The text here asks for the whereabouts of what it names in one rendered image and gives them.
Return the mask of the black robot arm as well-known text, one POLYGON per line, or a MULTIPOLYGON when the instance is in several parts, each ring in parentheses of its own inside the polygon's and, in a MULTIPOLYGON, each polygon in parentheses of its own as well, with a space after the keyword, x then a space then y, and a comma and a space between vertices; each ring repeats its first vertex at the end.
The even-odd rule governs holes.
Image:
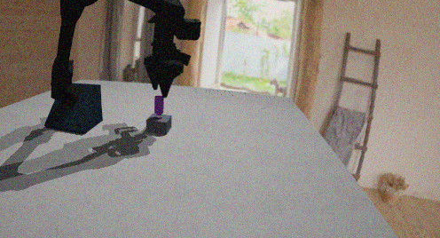
MULTIPOLYGON (((72 85, 74 61, 70 57, 76 22, 85 6, 98 0, 60 0, 61 27, 57 57, 51 71, 51 97, 61 99, 61 106, 74 107, 81 89, 72 85)), ((154 23, 153 39, 198 40, 200 37, 199 19, 187 19, 180 0, 128 0, 144 6, 154 15, 148 23, 154 23)))

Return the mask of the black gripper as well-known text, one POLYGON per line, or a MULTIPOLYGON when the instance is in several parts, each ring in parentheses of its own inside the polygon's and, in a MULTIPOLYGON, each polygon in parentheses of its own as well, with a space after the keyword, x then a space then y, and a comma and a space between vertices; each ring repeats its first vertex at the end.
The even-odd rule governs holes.
POLYGON ((152 87, 157 90, 158 84, 161 88, 163 98, 167 98, 173 80, 183 73, 182 62, 172 60, 172 49, 175 46, 174 40, 154 39, 151 46, 151 56, 144 60, 145 69, 151 80, 152 87))

